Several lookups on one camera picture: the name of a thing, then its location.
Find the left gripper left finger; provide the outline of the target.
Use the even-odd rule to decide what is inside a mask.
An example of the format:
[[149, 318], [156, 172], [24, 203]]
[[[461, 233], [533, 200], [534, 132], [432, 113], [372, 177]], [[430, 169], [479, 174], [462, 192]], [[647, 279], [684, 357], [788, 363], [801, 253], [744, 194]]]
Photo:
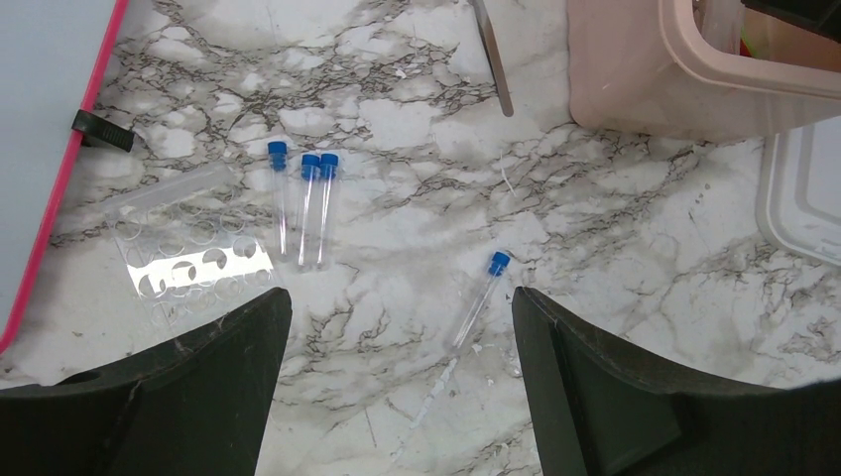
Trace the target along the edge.
[[251, 475], [293, 317], [273, 288], [181, 336], [1, 394], [5, 475]]

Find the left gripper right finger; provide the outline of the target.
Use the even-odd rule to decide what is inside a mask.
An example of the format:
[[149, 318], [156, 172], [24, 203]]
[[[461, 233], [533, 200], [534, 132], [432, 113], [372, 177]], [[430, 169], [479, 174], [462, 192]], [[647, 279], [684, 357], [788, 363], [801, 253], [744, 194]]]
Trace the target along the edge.
[[836, 475], [840, 384], [748, 384], [663, 358], [519, 287], [513, 323], [546, 475]]

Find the clear test tube rack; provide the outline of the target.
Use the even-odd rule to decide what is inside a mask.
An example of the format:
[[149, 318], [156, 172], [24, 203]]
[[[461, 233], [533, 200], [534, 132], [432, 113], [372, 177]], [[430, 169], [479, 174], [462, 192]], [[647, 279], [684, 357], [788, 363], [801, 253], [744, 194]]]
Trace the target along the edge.
[[216, 163], [102, 202], [154, 330], [180, 334], [273, 286], [272, 259], [236, 196], [234, 174]]

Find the blue capped test tube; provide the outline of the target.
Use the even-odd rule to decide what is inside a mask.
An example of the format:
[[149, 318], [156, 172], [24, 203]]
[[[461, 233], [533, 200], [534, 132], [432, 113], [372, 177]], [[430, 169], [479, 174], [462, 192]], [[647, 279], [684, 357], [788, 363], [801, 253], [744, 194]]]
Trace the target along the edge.
[[267, 145], [268, 160], [272, 178], [272, 204], [274, 236], [277, 257], [281, 262], [289, 259], [288, 224], [288, 146], [283, 141], [272, 141]]
[[308, 248], [311, 234], [310, 212], [313, 203], [313, 194], [317, 188], [320, 175], [320, 156], [316, 154], [303, 154], [300, 165], [300, 205], [298, 210], [298, 234], [299, 253], [297, 264], [306, 267], [308, 264]]
[[316, 255], [316, 267], [319, 270], [324, 269], [328, 265], [328, 251], [331, 241], [330, 222], [331, 212], [333, 210], [331, 199], [339, 172], [339, 162], [339, 156], [333, 153], [325, 153], [320, 157], [320, 212]]
[[453, 352], [458, 352], [468, 340], [510, 262], [511, 256], [503, 251], [495, 252], [490, 258], [470, 294], [469, 306], [456, 322], [452, 334], [447, 339], [447, 347]]

